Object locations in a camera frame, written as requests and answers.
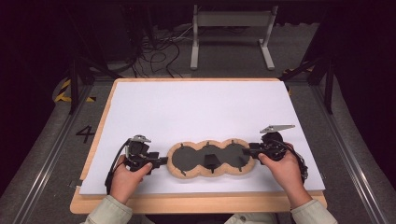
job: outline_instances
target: white sheet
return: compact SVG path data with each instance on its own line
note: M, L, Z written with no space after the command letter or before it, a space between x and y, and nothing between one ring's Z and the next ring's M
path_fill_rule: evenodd
M240 138L260 142L268 125L294 124L281 131L308 166L308 190L322 190L318 167L285 85L280 81L118 82L96 154L80 194L106 194L105 179L122 144L136 134L152 142L149 151L166 156L179 142ZM153 170L135 194L280 191L270 171L256 161L246 175L177 179L166 166Z

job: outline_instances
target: wooden frame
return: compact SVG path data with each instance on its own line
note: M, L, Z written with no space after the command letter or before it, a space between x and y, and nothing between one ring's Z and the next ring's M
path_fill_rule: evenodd
M118 82L144 81L279 81L276 78L123 78L117 79L109 94L104 113L101 117L96 135L88 154L81 180L84 180L90 169L96 152L110 102ZM308 191L310 195L327 206L321 190ZM79 194L76 189L70 210L74 214L89 214L106 195L87 196ZM257 213L289 212L290 203L284 192L252 193L191 193L191 194L155 194L138 195L131 198L128 206L134 214L198 214L198 213Z

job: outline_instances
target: wrist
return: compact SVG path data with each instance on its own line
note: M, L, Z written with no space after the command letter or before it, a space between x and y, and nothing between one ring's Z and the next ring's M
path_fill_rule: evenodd
M312 200L311 195L304 187L297 187L294 189L285 189L288 195L290 207L294 209Z
M122 204L126 204L128 202L128 199L129 199L129 198L126 198L123 195L119 195L119 194L116 194L116 193L113 193L113 192L110 192L110 195L111 195L111 197L113 197L115 200L117 200L119 203L122 203Z

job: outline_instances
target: human hand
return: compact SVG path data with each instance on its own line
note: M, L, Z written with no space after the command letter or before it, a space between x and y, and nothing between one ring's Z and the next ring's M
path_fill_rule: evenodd
M138 171L131 172L123 164L124 161L125 155L120 155L111 182L110 195L120 203L126 204L139 183L143 181L143 177L151 170L152 163L149 162Z
M304 188L297 158L290 151L287 151L285 157L280 161L273 161L263 153L259 154L259 160L270 169L276 182L285 190L291 208L296 208L312 200Z

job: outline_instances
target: metal rail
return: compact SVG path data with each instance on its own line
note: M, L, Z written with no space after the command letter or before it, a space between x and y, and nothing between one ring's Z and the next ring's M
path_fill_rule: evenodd
M61 129L59 136L57 137L55 144L53 145L46 161L43 164L40 172L38 173L35 182L30 189L28 195L26 196L25 201L23 202L20 211L18 212L17 216L15 217L13 223L26 223L29 219L29 216L32 215L32 212L35 208L35 205L38 199L41 196L41 193L46 187L48 180L50 179L50 175L52 174L53 169L55 168L56 162L58 161L62 149L64 146L64 140L68 135L78 113L82 108L82 104L85 102L85 99L89 96L91 92L92 86L84 86L81 88L82 94L80 95L80 99L78 101L80 104L77 106L75 112L72 115L69 115L64 122L64 126Z
M344 141L343 136L340 134L340 129L338 128L334 116L327 113L326 106L323 104L323 94L320 91L319 86L312 86L311 90L314 93L317 103L318 105L320 105L321 110L325 115L330 128L332 129L332 133L339 146L338 151L344 161L344 164L346 165L346 168L355 185L356 190L361 196L361 200L367 210L368 215L370 216L370 219L373 223L388 224L389 222L385 217L384 213L382 212L382 209L380 208L378 202L376 201L375 195L366 179L366 176L361 170L361 167L359 166L355 155L353 154L351 148Z

